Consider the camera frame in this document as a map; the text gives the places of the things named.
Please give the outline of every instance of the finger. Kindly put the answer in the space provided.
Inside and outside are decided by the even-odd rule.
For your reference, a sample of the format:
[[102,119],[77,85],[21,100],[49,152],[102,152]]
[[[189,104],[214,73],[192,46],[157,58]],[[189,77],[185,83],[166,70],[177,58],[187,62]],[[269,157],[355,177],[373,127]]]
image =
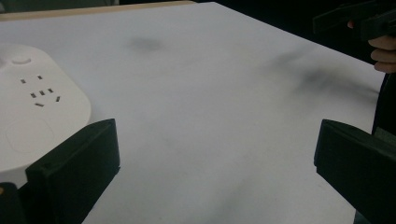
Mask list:
[[374,69],[384,73],[396,73],[396,63],[376,63]]
[[347,27],[349,27],[350,29],[353,29],[354,25],[355,25],[355,23],[353,21],[348,21],[347,22]]
[[371,54],[371,58],[382,63],[396,63],[396,51],[375,49]]
[[379,38],[369,40],[369,44],[378,49],[395,50],[396,37],[390,35],[383,35]]

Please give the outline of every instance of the white surface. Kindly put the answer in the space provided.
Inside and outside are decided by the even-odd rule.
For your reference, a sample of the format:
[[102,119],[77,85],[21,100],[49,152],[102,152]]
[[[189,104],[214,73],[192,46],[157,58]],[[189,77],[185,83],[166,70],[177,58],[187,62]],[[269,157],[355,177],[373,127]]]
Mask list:
[[322,119],[370,131],[382,75],[214,3],[0,24],[118,123],[121,169],[84,223],[333,224]]
[[87,125],[91,105],[47,53],[28,46],[0,43],[0,86],[0,181],[21,187],[28,165]]

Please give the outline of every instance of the power outlet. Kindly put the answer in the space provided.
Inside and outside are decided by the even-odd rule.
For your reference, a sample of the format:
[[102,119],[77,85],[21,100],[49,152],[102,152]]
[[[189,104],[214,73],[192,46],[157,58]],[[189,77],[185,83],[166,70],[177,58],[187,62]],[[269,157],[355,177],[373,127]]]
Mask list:
[[44,51],[0,44],[0,182],[21,186],[24,169],[91,117],[82,90]]

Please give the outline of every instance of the white table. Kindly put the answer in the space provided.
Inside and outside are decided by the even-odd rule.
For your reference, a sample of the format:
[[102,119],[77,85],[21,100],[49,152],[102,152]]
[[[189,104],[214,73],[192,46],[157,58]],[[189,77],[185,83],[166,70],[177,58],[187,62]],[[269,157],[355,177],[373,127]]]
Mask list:
[[115,118],[121,169],[86,224],[333,224],[322,119],[367,132],[382,75],[215,3],[0,23]]

